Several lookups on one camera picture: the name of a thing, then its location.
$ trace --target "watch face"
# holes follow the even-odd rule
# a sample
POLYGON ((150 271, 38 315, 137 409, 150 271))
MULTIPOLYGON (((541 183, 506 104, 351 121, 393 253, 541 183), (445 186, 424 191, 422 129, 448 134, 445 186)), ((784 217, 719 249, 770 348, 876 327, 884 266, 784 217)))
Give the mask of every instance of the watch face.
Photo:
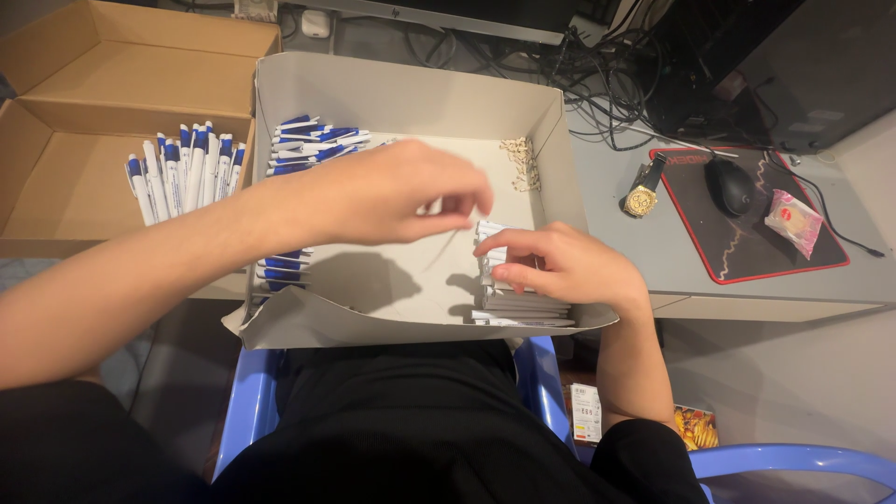
POLYGON ((632 189, 632 192, 626 197, 625 211, 632 215, 643 217, 647 215, 656 203, 656 193, 647 187, 638 186, 632 189))

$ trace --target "black shirt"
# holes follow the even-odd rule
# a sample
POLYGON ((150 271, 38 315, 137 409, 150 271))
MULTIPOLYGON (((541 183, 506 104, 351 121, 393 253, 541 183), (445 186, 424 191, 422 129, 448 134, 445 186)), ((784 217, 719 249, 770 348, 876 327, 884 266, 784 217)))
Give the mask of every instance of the black shirt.
POLYGON ((670 428, 622 421, 588 467, 514 378, 503 341, 290 351, 278 428, 211 487, 101 386, 7 390, 0 502, 706 501, 670 428))

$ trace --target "desk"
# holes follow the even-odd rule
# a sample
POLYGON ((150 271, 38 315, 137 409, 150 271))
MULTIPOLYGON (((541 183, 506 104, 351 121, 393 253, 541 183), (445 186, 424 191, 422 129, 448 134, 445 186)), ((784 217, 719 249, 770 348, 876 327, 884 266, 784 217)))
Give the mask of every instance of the desk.
MULTIPOLYGON (((339 56, 416 65, 404 47, 402 26, 392 20, 339 22, 333 35, 332 52, 339 56)), ((419 50, 423 51, 423 41, 420 43, 419 50)), ((326 53, 330 47, 329 40, 308 39, 300 31, 284 42, 286 50, 326 53)), ((524 62, 522 59, 508 60, 513 65, 524 62)), ((449 69, 464 70, 476 66, 478 61, 458 44, 449 69)), ((508 74, 523 81, 537 80, 531 74, 508 74)), ((571 129, 593 130, 573 107, 567 110, 567 121, 571 129)), ((640 133, 626 132, 618 135, 616 141, 619 145, 628 145, 639 143, 643 138, 640 133)), ((838 229, 869 247, 887 252, 888 257, 877 259, 844 243, 850 265, 719 285, 706 273, 662 185, 657 193, 659 202, 646 218, 636 221, 619 211, 618 201, 628 192, 641 164, 648 161, 649 150, 677 145, 654 140, 641 149, 615 152, 602 139, 582 139, 574 135, 572 144, 589 232, 638 266, 650 289, 656 317, 796 322, 896 306, 896 261, 859 196, 836 164, 826 164, 814 156, 807 156, 802 158, 803 163, 796 172, 823 189, 838 229)), ((820 206, 812 191, 808 192, 820 206)), ((232 294, 234 298, 229 299, 242 299, 239 285, 239 275, 232 274, 197 294, 232 294)))

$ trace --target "open cardboard box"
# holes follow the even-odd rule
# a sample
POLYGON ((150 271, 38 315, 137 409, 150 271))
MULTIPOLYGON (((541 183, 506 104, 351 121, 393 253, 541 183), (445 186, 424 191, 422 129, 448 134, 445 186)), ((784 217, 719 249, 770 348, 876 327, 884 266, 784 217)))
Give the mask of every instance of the open cardboard box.
MULTIPOLYGON (((130 153, 212 121, 251 150, 275 25, 80 0, 0 40, 0 256, 67 257, 143 226, 130 153)), ((242 171, 251 179, 253 156, 242 171)))
MULTIPOLYGON (((276 125, 301 114, 319 115, 327 124, 375 132, 371 145, 412 136, 470 159, 486 171, 495 190, 490 221, 525 229, 564 221, 586 230, 559 90, 484 75, 287 53, 258 61, 256 93, 258 167, 267 166, 276 125), (522 136, 534 144, 540 192, 518 193, 511 187, 516 168, 499 144, 522 136)), ((313 169, 326 169, 326 164, 313 169)), ((264 170, 257 169, 254 181, 262 178, 264 170)), ((472 255, 474 238, 470 230, 408 245, 316 247, 307 291, 288 287, 253 317, 247 299, 223 322, 246 348, 255 349, 568 335, 617 320, 605 305, 579 305, 571 311, 577 327, 469 324, 483 291, 472 255)), ((249 276, 251 287, 254 266, 249 276)))

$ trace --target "forearm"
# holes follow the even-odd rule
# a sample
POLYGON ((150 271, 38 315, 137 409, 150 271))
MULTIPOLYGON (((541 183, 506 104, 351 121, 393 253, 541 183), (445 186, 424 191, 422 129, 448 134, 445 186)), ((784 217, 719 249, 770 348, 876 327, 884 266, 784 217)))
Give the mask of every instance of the forearm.
POLYGON ((632 418, 659 421, 674 429, 672 389, 650 302, 645 296, 619 316, 600 337, 597 383, 602 429, 632 418))
POLYGON ((69 378, 179 301, 273 251, 246 191, 113 239, 0 295, 0 389, 69 378))

